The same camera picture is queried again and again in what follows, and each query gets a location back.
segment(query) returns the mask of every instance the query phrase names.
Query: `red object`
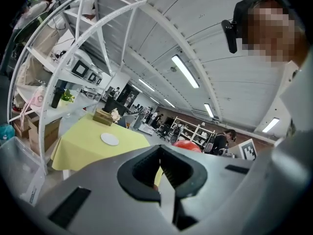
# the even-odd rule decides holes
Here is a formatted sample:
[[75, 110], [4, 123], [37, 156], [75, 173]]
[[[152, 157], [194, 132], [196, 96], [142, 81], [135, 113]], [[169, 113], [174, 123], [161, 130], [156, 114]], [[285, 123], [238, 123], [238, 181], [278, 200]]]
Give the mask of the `red object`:
[[12, 112], [16, 113], [16, 114], [20, 114], [22, 112], [22, 108], [18, 108], [18, 107], [15, 106], [15, 104], [13, 104]]
[[201, 152], [199, 146], [189, 140], [179, 140], [173, 144], [173, 146], [177, 146], [179, 148], [187, 149], [190, 151]]

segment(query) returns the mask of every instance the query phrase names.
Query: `white plate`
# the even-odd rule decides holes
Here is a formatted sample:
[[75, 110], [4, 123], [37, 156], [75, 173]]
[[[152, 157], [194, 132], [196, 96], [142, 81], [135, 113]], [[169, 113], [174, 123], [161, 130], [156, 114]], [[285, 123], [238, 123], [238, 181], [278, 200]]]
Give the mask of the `white plate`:
[[117, 137], [110, 133], [102, 133], [100, 138], [104, 143], [107, 143], [109, 145], [118, 145], [119, 143]]

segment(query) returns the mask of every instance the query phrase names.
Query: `table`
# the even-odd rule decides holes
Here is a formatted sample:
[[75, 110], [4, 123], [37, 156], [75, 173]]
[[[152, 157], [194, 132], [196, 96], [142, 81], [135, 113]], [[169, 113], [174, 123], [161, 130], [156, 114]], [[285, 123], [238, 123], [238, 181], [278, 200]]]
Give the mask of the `table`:
[[142, 132], [145, 132], [149, 135], [152, 136], [152, 134], [155, 132], [155, 128], [147, 125], [146, 123], [142, 123], [139, 128], [138, 128], [139, 131], [142, 131]]
[[[120, 155], [132, 150], [149, 147], [146, 138], [137, 132], [121, 127], [111, 126], [92, 120], [91, 114], [86, 114], [76, 122], [56, 144], [51, 159], [52, 168], [63, 170], [63, 178], [70, 176], [70, 170], [80, 170], [97, 160]], [[111, 146], [100, 139], [104, 132], [111, 133], [119, 139], [119, 144]], [[162, 170], [159, 169], [155, 184], [161, 179]]]

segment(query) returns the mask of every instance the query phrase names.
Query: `teal bag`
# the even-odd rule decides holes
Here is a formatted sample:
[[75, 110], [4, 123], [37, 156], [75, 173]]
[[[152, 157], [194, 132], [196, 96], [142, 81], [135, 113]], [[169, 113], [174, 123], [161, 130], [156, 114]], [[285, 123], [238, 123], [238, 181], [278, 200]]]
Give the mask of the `teal bag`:
[[4, 144], [7, 140], [15, 135], [15, 130], [10, 124], [0, 125], [0, 144]]

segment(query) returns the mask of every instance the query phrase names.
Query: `potted plant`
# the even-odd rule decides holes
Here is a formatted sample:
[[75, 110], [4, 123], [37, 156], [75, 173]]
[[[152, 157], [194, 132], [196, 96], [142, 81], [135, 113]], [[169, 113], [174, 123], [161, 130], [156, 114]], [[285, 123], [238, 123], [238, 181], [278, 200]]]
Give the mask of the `potted plant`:
[[74, 96], [70, 93], [69, 89], [67, 89], [61, 96], [58, 106], [67, 106], [69, 103], [74, 102]]

